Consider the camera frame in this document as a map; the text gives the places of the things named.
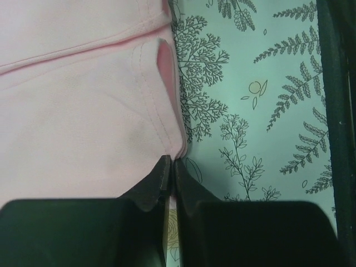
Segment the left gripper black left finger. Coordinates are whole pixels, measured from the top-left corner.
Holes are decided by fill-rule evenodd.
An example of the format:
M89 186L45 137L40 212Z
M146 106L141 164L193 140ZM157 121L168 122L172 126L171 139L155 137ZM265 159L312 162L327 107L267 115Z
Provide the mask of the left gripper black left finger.
M165 266L170 157L118 198L13 200L2 266Z

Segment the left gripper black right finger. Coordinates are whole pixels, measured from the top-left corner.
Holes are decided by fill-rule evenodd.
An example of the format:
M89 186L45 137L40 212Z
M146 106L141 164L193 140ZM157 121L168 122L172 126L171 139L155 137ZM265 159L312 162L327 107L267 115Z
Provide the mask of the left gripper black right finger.
M304 201L222 201L174 163L182 266L343 266L331 223Z

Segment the pink t-shirt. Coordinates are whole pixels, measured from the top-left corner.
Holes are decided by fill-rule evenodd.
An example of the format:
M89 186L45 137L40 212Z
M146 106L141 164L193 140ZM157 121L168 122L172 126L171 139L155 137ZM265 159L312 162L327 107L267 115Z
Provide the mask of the pink t-shirt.
M187 150L167 1L1 2L1 204L119 197Z

